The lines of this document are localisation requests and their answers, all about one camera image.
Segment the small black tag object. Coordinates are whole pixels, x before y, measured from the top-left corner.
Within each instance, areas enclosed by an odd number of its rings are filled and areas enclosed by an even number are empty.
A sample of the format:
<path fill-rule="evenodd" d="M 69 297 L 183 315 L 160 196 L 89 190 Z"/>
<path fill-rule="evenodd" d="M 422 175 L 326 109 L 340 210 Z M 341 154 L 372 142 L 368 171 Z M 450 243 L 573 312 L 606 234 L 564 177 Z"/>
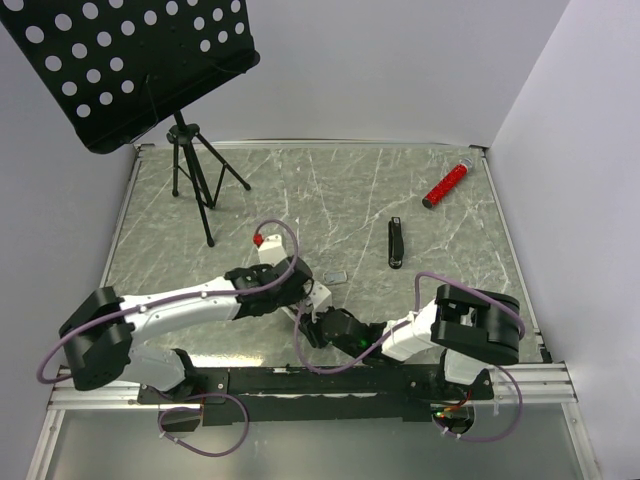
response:
<path fill-rule="evenodd" d="M 388 265 L 392 269 L 400 269 L 403 260 L 404 239 L 401 219 L 392 217 L 388 222 Z"/>

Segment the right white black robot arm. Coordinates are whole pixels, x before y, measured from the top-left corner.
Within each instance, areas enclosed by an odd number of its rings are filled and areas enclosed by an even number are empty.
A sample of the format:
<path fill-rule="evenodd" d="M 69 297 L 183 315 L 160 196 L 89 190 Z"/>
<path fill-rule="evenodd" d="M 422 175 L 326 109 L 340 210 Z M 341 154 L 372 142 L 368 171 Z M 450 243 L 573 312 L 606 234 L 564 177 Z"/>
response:
<path fill-rule="evenodd" d="M 520 303 L 497 292 L 442 285 L 435 299 L 404 318 L 366 324 L 332 306 L 303 314 L 296 332 L 314 348 L 331 345 L 368 366 L 399 366 L 420 352 L 443 349 L 438 390 L 458 398 L 489 365 L 519 362 Z"/>

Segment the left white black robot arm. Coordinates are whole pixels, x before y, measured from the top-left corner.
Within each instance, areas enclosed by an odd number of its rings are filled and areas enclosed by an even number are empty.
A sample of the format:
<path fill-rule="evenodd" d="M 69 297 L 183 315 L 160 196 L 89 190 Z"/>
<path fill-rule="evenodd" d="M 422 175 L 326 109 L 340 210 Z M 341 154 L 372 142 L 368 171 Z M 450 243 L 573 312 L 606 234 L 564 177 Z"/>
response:
<path fill-rule="evenodd" d="M 309 266 L 288 257 L 278 264 L 235 268 L 206 283 L 152 295 L 119 297 L 94 291 L 59 330 L 74 386 L 92 391 L 121 380 L 152 387 L 184 402 L 204 390 L 188 353 L 149 340 L 214 321 L 259 317 L 301 302 L 313 279 Z"/>

